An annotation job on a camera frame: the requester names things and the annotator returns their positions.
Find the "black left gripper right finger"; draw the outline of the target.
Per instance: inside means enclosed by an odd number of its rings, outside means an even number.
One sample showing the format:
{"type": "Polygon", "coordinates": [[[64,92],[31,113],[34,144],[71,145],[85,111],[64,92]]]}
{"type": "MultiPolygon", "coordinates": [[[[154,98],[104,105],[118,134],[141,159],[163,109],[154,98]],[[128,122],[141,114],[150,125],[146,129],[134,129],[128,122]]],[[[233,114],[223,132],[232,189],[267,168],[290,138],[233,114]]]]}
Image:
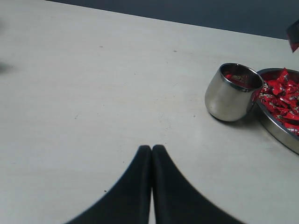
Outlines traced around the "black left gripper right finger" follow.
{"type": "Polygon", "coordinates": [[[152,148],[157,224],[241,224],[207,200],[181,174],[163,145],[152,148]]]}

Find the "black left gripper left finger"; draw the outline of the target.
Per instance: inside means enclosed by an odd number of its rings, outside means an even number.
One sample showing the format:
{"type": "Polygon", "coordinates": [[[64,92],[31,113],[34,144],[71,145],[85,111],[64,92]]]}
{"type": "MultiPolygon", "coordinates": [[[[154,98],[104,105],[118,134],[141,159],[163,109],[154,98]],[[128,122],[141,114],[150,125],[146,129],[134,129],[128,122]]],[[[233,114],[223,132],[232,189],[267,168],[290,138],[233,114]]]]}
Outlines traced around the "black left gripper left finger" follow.
{"type": "Polygon", "coordinates": [[[69,224],[147,224],[151,201],[151,148],[140,146],[118,182],[69,224]]]}

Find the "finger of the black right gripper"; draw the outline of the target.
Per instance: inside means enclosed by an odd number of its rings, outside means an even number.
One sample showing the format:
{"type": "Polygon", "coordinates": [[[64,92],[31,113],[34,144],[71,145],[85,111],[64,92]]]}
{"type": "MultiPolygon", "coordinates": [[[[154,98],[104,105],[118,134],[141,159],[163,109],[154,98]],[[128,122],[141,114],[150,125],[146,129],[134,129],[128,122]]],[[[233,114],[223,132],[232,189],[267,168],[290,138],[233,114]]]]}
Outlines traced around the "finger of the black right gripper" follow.
{"type": "Polygon", "coordinates": [[[290,44],[299,43],[299,20],[287,28],[286,34],[290,44]]]}

